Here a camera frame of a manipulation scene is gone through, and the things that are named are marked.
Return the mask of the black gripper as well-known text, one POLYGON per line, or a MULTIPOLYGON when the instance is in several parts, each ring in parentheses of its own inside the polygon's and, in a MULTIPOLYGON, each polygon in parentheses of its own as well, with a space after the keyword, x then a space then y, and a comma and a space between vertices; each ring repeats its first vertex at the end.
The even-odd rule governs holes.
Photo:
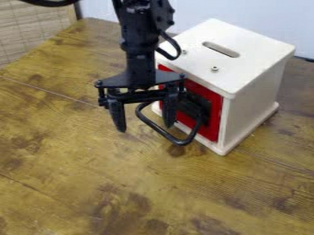
POLYGON ((178 95, 185 92, 184 73, 157 71, 156 80, 133 80, 127 73, 98 80, 98 104, 110 108, 113 122, 121 132, 127 131, 125 104, 164 100, 162 115, 168 128, 177 119, 178 95))

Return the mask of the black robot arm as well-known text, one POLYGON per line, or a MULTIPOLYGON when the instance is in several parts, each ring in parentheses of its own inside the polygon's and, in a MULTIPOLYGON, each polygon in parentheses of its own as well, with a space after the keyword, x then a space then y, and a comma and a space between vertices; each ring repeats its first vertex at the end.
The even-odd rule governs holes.
POLYGON ((98 103, 110 110, 117 129, 126 131, 125 105, 161 100, 165 124, 170 127, 186 77, 160 71, 156 55, 160 53, 172 61, 178 59, 160 47, 160 41, 165 39, 181 48, 166 33, 174 25, 174 8, 169 0, 113 0, 113 6, 122 27, 121 48, 127 55, 127 69, 95 83, 98 103))

